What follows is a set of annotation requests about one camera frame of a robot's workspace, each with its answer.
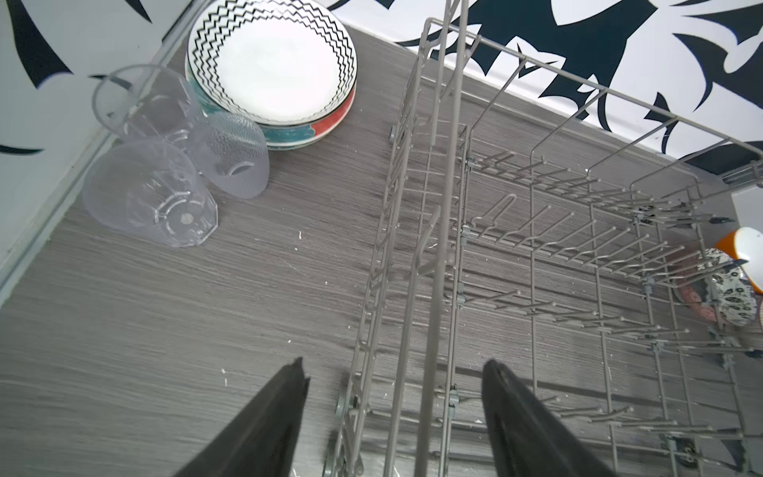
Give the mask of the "frosted textured plastic cup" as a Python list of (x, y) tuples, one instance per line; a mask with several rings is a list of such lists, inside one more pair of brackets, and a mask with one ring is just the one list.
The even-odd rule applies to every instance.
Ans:
[(252, 199), (267, 187), (265, 137), (245, 116), (226, 111), (210, 114), (190, 131), (186, 152), (205, 178), (232, 196)]

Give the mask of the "clear smooth plastic cup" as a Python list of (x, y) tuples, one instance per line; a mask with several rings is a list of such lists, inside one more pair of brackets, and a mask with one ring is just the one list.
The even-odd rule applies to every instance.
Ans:
[(190, 83), (159, 65), (128, 66), (101, 77), (91, 108), (123, 142), (161, 138), (181, 149), (204, 118)]

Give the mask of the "zigzag rim white bowl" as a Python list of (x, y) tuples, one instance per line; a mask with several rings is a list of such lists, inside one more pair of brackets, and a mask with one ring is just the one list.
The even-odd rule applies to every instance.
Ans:
[(315, 1), (213, 1), (191, 28), (187, 62), (219, 107), (275, 126), (335, 111), (358, 74), (349, 32)]

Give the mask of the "grey wire dish rack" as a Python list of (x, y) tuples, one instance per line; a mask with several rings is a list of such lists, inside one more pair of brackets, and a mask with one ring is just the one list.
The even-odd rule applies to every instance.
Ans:
[(621, 476), (762, 472), (762, 295), (679, 289), (762, 161), (758, 1), (335, 1), (413, 53), (328, 476), (491, 476), (484, 364)]

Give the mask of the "aluminium frame bars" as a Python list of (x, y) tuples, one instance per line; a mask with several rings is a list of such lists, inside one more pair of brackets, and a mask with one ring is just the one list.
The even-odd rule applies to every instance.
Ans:
[(747, 187), (755, 185), (762, 186), (762, 161), (756, 160), (738, 169), (729, 171), (721, 175), (721, 180), (729, 187), (742, 186)]

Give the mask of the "black white patterned bowl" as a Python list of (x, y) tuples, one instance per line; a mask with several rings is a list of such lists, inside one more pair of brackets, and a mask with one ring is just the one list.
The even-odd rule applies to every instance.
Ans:
[(732, 268), (731, 256), (717, 248), (705, 250), (705, 262), (697, 265), (698, 271), (723, 266), (713, 271), (709, 278), (684, 284), (679, 293), (701, 319), (717, 323), (719, 319), (736, 327), (744, 327), (756, 318), (758, 310), (752, 286), (740, 266)]

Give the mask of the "teal red striped bowl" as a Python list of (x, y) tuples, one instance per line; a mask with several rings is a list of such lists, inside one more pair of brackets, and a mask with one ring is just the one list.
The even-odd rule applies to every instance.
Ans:
[[(205, 115), (226, 112), (218, 103), (215, 103), (201, 88), (191, 70), (188, 60), (184, 61), (186, 80), (190, 83), (198, 97), (202, 111)], [(286, 151), (294, 150), (315, 144), (330, 134), (348, 115), (356, 96), (357, 85), (353, 86), (347, 99), (330, 114), (317, 119), (296, 125), (276, 126), (260, 123), (259, 127), (264, 134), (265, 142), (269, 150)]]

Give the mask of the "clear faceted plastic cup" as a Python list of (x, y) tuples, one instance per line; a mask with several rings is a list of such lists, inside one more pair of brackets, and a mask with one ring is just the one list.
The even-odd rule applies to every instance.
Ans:
[(83, 204), (103, 226), (172, 248), (216, 232), (218, 205), (191, 159), (162, 139), (122, 143), (87, 171)]

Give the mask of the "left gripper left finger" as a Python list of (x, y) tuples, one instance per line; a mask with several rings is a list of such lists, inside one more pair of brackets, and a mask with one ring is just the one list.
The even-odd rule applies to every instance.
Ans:
[(179, 476), (288, 476), (310, 378), (303, 359), (282, 367)]

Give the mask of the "white orange small bowl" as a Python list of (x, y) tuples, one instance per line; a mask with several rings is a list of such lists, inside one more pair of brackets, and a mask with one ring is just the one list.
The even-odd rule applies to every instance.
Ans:
[(749, 227), (742, 227), (721, 238), (715, 248), (725, 252), (735, 260), (745, 260), (742, 270), (756, 293), (762, 293), (763, 280), (763, 238), (762, 233)]

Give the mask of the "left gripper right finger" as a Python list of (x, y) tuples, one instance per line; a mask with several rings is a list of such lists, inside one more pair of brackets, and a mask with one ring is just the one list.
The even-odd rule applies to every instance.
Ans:
[(499, 476), (613, 476), (504, 364), (482, 372), (482, 404)]

